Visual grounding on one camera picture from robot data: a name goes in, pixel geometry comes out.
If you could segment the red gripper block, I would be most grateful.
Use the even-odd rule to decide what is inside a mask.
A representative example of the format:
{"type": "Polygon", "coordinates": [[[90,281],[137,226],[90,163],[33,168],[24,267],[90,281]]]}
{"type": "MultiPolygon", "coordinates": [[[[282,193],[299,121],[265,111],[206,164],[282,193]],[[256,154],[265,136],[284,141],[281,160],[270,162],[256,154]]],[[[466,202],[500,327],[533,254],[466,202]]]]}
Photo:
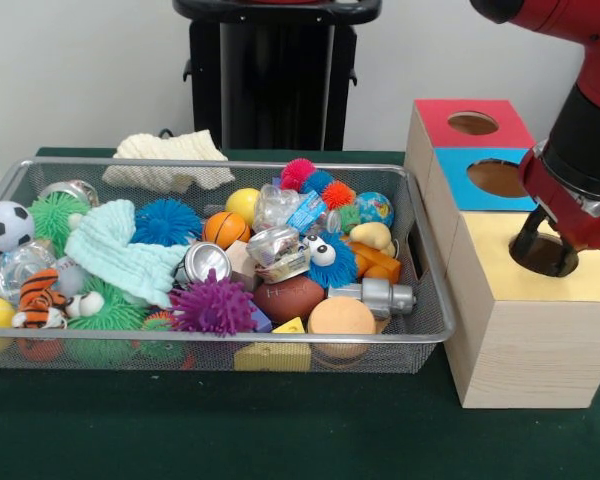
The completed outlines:
{"type": "Polygon", "coordinates": [[[517,262],[524,267],[557,267],[565,249],[600,250],[600,200],[561,184],[543,163],[539,142],[519,166],[522,187],[537,204],[517,236],[517,262]],[[559,235],[539,231],[547,221],[559,235]]]}

